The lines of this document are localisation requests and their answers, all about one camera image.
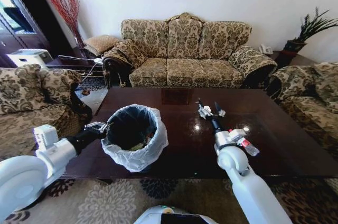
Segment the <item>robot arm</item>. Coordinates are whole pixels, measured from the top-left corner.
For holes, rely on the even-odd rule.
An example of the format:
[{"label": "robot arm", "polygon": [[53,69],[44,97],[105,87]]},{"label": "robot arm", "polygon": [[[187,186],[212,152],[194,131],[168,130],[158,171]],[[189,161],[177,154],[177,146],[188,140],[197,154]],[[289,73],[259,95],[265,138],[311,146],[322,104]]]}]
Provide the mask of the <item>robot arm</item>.
[{"label": "robot arm", "polygon": [[[215,105],[218,116],[223,117],[225,112],[217,103]],[[224,130],[217,116],[211,113],[210,107],[203,107],[200,100],[199,113],[201,117],[212,122],[215,132],[214,147],[218,156],[217,163],[228,174],[232,182],[233,193],[249,223],[292,223],[266,182],[255,174],[244,151],[237,147],[243,146],[252,156],[259,153],[259,150],[244,138],[245,131],[242,129]]]},{"label": "robot arm", "polygon": [[0,222],[13,211],[29,206],[64,172],[69,161],[87,145],[105,137],[107,124],[94,122],[75,137],[58,141],[56,129],[34,129],[39,149],[35,156],[17,156],[0,162]]}]

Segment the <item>throw pillow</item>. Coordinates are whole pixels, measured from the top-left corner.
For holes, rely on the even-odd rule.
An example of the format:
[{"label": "throw pillow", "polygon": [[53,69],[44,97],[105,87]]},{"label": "throw pillow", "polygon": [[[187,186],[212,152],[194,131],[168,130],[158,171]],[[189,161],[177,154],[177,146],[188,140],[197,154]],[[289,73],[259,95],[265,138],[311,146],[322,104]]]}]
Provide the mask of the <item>throw pillow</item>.
[{"label": "throw pillow", "polygon": [[41,69],[39,75],[47,100],[72,106],[71,94],[82,82],[81,75],[68,69]]},{"label": "throw pillow", "polygon": [[122,52],[134,68],[140,67],[147,60],[147,57],[141,53],[140,49],[131,39],[119,42],[113,49]]},{"label": "throw pillow", "polygon": [[120,41],[121,39],[111,35],[99,35],[85,40],[84,43],[87,45],[85,46],[86,50],[99,57],[102,53],[111,49]]},{"label": "throw pillow", "polygon": [[338,113],[338,63],[314,65],[319,74],[316,78],[316,92],[333,113]]},{"label": "throw pillow", "polygon": [[0,114],[47,107],[41,90],[38,64],[0,68]]}]

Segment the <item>glossy table surface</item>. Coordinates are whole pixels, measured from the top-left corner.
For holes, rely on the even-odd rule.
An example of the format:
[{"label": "glossy table surface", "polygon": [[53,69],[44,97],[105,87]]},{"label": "glossy table surface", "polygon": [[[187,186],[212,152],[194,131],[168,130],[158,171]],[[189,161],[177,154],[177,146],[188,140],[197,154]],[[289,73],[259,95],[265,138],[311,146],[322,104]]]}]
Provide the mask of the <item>glossy table surface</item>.
[{"label": "glossy table surface", "polygon": [[130,173],[101,147],[91,143],[71,160],[64,178],[226,178],[217,165],[210,122],[199,117],[198,98],[226,112],[225,129],[247,126],[247,139],[260,150],[249,156],[253,170],[263,176],[338,177],[335,162],[263,91],[258,89],[111,88],[92,121],[107,121],[119,108],[140,104],[161,112],[169,146],[145,173]]}]

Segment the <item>trash bag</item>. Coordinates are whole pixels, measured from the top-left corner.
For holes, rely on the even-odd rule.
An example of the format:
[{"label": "trash bag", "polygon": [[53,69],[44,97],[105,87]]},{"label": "trash bag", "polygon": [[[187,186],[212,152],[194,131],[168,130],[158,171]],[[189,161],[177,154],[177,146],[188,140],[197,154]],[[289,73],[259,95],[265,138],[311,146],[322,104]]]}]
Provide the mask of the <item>trash bag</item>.
[{"label": "trash bag", "polygon": [[[140,172],[155,162],[168,145],[167,130],[158,109],[129,105],[116,111],[107,123],[102,148],[117,164],[131,172]],[[130,151],[138,144],[144,147]]]}]

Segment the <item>floral patterned sofa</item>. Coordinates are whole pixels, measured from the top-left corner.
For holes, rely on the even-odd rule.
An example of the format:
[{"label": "floral patterned sofa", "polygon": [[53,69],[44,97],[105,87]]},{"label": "floral patterned sofa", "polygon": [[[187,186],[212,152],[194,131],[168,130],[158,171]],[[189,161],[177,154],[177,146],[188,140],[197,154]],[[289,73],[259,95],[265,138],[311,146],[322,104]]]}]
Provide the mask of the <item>floral patterned sofa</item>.
[{"label": "floral patterned sofa", "polygon": [[[267,93],[338,161],[338,63],[279,69]],[[326,181],[338,194],[338,179]]]},{"label": "floral patterned sofa", "polygon": [[37,64],[0,68],[0,161],[32,154],[36,126],[52,125],[59,137],[78,133],[91,118],[74,93],[80,82],[74,71]]},{"label": "floral patterned sofa", "polygon": [[124,20],[125,41],[102,56],[107,87],[115,72],[121,86],[255,87],[277,65],[244,45],[250,33],[243,22],[205,22],[188,13],[167,21]]}]

